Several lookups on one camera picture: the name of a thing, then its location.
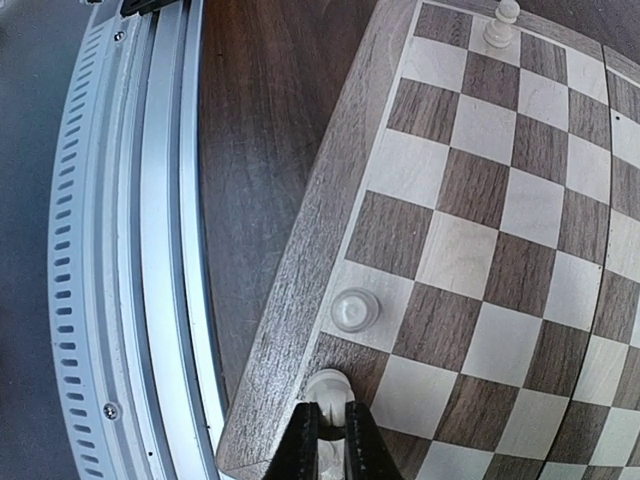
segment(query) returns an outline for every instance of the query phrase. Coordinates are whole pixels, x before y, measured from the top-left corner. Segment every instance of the dark wooden surface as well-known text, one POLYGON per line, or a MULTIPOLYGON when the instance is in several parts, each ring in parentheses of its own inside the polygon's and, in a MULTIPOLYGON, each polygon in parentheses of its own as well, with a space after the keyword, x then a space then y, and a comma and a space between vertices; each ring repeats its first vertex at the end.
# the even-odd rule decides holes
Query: dark wooden surface
POLYGON ((379 0, 320 145, 274 290, 227 415, 222 471, 269 459, 310 360, 313 329, 409 31, 414 0, 379 0))
MULTIPOLYGON (((375 3, 206 3, 201 186, 212 301, 230 398, 375 3)), ((520 4, 640 63, 640 3, 635 0, 520 4)))

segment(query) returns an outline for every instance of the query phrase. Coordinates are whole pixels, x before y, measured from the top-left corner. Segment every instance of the metal track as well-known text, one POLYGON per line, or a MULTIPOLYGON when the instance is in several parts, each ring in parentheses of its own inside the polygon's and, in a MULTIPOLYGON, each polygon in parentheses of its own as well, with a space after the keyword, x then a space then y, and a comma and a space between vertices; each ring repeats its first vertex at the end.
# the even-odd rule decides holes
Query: metal track
POLYGON ((127 19, 113 7, 97 7, 85 33, 52 182, 67 431, 83 479, 217 479, 224 411, 197 170, 202 0, 127 19))

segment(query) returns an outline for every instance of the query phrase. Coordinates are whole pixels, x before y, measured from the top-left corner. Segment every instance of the chess piece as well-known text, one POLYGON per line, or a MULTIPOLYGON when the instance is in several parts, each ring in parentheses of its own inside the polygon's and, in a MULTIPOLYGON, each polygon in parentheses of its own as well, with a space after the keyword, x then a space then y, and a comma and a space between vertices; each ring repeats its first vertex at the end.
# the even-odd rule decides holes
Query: chess piece
POLYGON ((369 328, 380 314, 376 296, 364 288, 348 288, 331 305, 331 319, 343 332, 356 333, 369 328))
POLYGON ((338 370, 326 368, 311 376, 305 389, 305 401, 317 403, 321 422, 333 427, 344 427, 345 405, 355 396, 347 376, 338 370))
POLYGON ((520 14, 520 5, 515 0, 502 0, 496 8, 496 18, 484 29, 484 39, 496 48, 506 48, 513 38, 512 25, 520 14))

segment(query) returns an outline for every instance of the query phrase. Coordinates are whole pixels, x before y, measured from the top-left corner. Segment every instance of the chessboard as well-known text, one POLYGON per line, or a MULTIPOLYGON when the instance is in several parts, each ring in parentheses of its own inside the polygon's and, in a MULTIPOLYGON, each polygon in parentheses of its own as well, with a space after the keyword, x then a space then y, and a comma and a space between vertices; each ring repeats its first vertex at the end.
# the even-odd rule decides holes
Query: chessboard
POLYGON ((347 80, 220 465, 259 478, 336 368, 407 479, 640 478, 640 67, 526 12, 496 49, 486 3, 391 3, 359 52, 389 73, 347 80), (353 287, 381 312, 345 333, 353 287))

